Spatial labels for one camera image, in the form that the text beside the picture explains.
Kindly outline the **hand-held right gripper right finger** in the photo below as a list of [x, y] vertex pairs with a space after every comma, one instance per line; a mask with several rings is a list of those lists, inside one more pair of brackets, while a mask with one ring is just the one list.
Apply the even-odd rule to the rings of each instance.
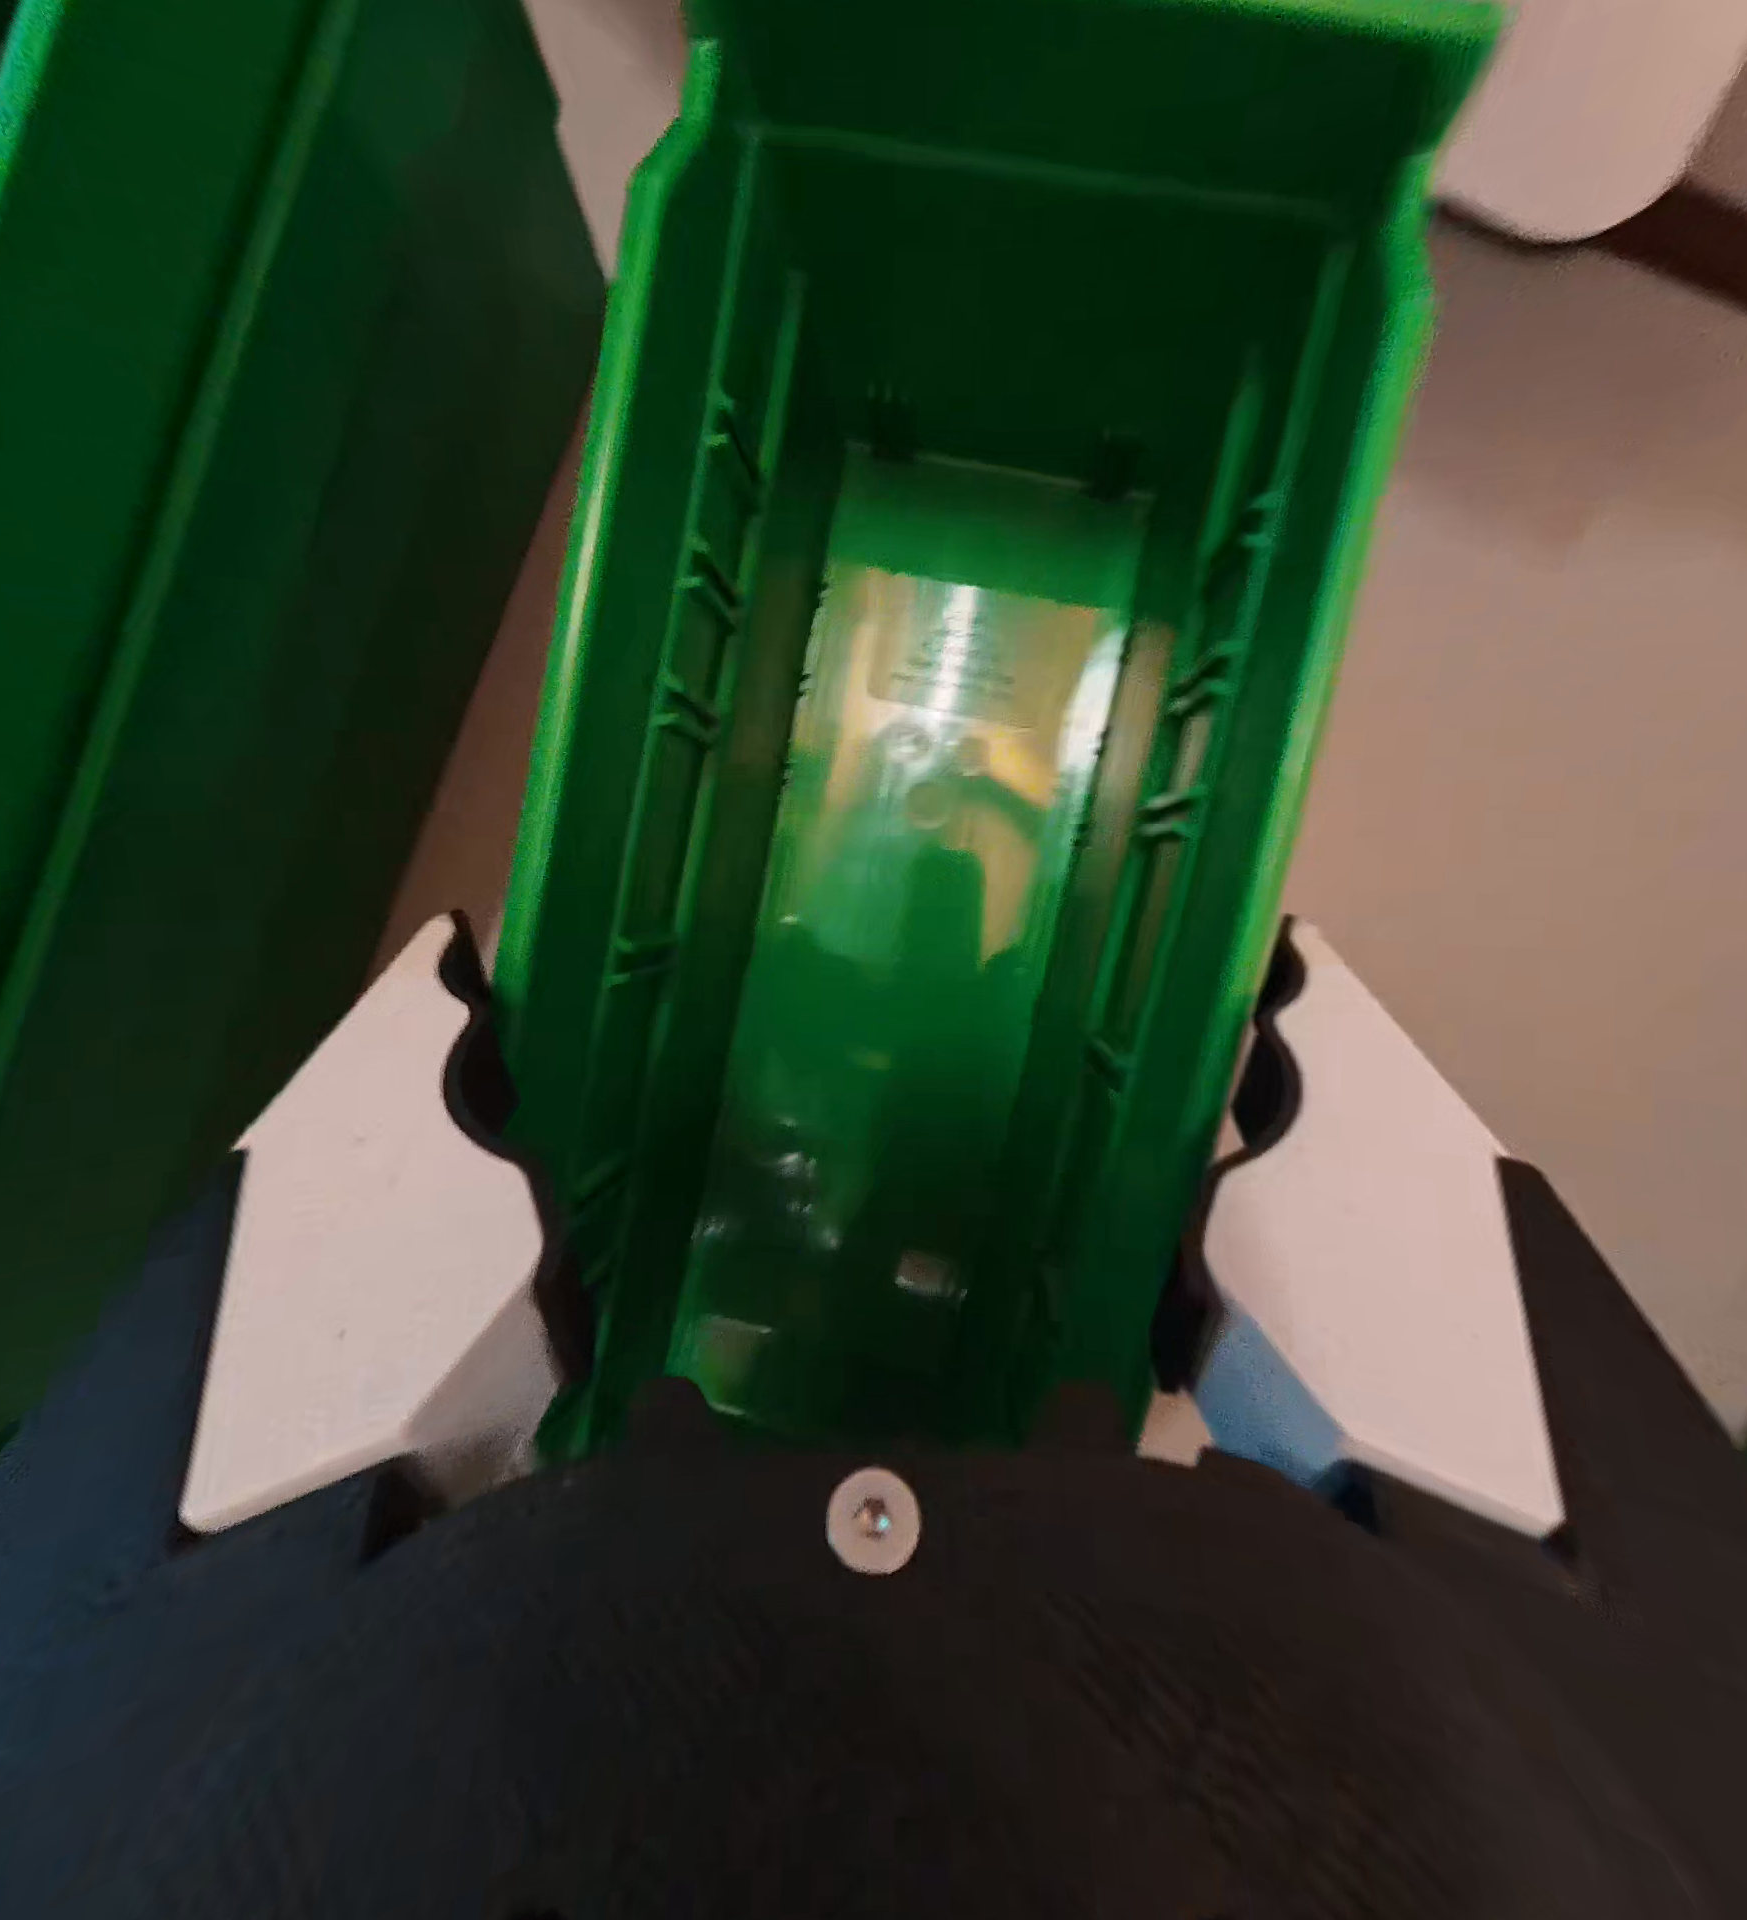
[[1504, 1150], [1318, 929], [1276, 939], [1153, 1334], [1150, 1453], [1564, 1524]]

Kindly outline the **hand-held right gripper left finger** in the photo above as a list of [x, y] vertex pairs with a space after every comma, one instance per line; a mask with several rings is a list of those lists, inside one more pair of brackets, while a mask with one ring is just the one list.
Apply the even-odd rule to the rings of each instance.
[[592, 1336], [514, 1108], [475, 931], [434, 916], [235, 1142], [190, 1532], [381, 1468], [445, 1508], [534, 1473]]

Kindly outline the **green plastic bin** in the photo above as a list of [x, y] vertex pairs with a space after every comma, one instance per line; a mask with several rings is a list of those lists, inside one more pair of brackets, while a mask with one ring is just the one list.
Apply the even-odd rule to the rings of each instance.
[[0, 4], [0, 1451], [365, 982], [587, 397], [512, 3]]
[[492, 984], [578, 1346], [745, 1437], [1131, 1437], [1492, 4], [699, 4]]

